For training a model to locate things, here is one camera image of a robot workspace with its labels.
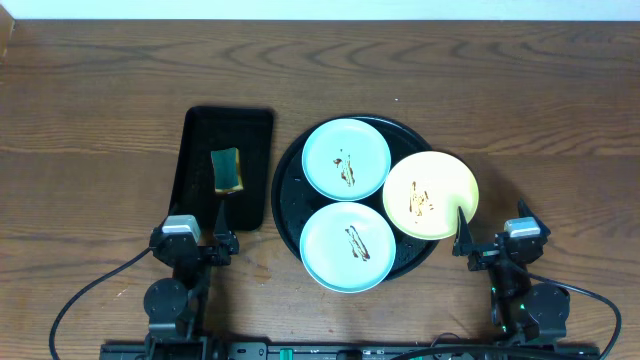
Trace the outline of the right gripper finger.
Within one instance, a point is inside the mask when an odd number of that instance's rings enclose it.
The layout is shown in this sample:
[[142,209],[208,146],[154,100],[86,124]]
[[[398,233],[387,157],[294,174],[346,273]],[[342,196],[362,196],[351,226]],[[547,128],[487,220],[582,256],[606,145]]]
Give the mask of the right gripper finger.
[[534,218],[535,214],[528,207],[526,202],[523,199],[520,199],[517,203],[518,214],[520,218]]
[[457,231],[452,248],[453,256],[468,256],[473,251],[473,237],[461,207],[457,209]]

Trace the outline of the yellow plate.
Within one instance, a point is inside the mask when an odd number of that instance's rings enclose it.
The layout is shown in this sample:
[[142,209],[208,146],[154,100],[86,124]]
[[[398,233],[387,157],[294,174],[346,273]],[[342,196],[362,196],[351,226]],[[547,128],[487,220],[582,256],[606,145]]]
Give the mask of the yellow plate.
[[392,167],[382,200],[386,215],[401,232],[436,241],[456,233],[459,210],[467,220],[474,217],[479,187],[471,169],[457,157],[424,151]]

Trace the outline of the yellow green scrub sponge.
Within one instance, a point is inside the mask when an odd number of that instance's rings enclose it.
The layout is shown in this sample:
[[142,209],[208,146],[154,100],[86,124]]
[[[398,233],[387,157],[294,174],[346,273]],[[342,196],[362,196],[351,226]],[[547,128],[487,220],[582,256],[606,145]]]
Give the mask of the yellow green scrub sponge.
[[239,150],[235,147],[211,152],[214,171],[214,191],[217,195],[230,194],[244,189]]

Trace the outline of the light blue plate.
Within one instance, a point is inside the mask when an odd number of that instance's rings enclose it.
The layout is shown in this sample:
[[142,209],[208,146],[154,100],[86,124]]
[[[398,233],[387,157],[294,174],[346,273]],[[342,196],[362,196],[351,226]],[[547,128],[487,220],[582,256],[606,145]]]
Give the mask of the light blue plate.
[[301,163],[307,181],[318,193],[336,201],[357,201],[384,184],[391,169],[391,152],[372,125],[340,118],[311,132]]
[[390,225],[377,211],[355,202],[337,202],[315,212],[299,242],[302,263],[325,288],[359,293],[389,275],[396,256]]

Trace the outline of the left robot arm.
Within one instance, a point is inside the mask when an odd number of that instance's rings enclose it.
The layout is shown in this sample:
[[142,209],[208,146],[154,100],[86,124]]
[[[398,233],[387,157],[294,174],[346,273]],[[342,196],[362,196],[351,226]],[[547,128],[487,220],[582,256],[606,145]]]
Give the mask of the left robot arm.
[[169,215],[151,234],[150,250],[172,269],[172,276],[156,281],[145,293],[149,326],[140,359],[227,357],[222,342],[203,330],[211,270],[228,266],[239,252],[224,202],[219,203],[214,221],[214,243],[202,245],[200,238],[201,230],[192,215]]

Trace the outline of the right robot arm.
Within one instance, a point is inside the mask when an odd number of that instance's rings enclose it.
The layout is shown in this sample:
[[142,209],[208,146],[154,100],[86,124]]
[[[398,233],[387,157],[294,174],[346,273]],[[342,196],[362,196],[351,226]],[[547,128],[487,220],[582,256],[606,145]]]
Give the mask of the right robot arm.
[[468,269],[487,271],[491,281],[491,321],[503,329],[508,345],[550,345],[567,334],[569,293],[544,281],[531,282],[526,266],[543,255],[549,228],[518,202],[515,219],[491,243],[473,239],[464,212],[457,211],[452,254],[468,258]]

